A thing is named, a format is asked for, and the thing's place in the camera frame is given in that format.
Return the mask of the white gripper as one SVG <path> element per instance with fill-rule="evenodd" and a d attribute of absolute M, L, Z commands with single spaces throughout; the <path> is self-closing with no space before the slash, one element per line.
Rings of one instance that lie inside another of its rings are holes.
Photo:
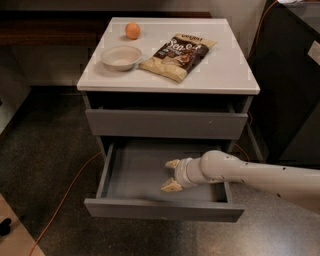
<path fill-rule="evenodd" d="M 175 169 L 174 177 L 161 185 L 163 192 L 178 192 L 183 188 L 196 187 L 209 182 L 200 168 L 199 158 L 174 159 L 165 163 L 165 167 Z"/>

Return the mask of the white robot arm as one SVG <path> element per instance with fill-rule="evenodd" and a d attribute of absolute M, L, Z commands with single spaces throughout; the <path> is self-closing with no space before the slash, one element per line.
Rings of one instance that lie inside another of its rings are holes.
<path fill-rule="evenodd" d="M 320 213 L 319 170 L 246 162 L 219 150 L 200 158 L 171 160 L 165 166 L 173 169 L 174 175 L 161 185 L 164 192 L 207 183 L 243 183 Z"/>

